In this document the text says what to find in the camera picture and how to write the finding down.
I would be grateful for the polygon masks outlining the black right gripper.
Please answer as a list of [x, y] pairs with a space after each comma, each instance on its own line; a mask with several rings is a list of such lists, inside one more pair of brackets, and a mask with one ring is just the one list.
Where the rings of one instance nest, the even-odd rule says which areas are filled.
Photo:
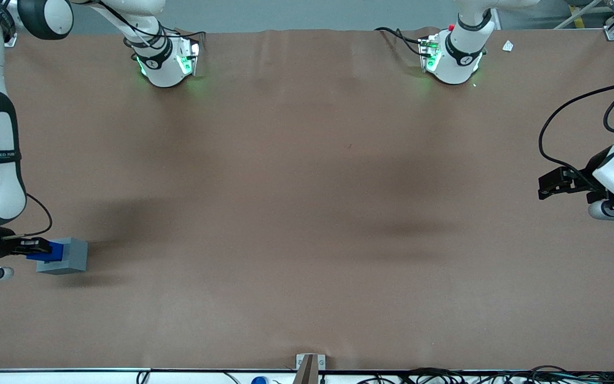
[[52, 248], [48, 240], [44, 238], [15, 237], [15, 232], [9, 228], [0, 228], [0, 258], [14, 253], [19, 247], [19, 254], [51, 254]]

